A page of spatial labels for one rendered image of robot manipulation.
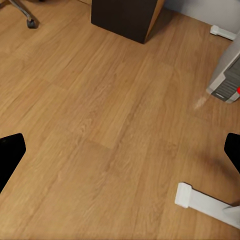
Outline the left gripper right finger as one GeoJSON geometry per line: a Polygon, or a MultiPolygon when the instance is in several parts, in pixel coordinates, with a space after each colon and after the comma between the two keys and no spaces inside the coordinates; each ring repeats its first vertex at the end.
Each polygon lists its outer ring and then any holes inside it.
{"type": "Polygon", "coordinates": [[[228,133],[224,151],[240,173],[240,135],[228,133]]]}

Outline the swivel chair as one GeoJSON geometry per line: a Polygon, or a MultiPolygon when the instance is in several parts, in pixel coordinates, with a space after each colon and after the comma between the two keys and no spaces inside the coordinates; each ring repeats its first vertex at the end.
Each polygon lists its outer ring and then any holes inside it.
{"type": "Polygon", "coordinates": [[[35,21],[31,19],[31,16],[15,1],[15,0],[9,0],[17,9],[19,9],[26,17],[27,17],[27,26],[30,27],[36,27],[35,21]]]}

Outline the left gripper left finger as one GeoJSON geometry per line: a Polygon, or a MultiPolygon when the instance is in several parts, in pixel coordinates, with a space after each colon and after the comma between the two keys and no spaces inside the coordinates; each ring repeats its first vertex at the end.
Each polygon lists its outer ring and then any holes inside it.
{"type": "Polygon", "coordinates": [[[26,144],[22,133],[0,138],[0,193],[25,153],[26,144]]]}

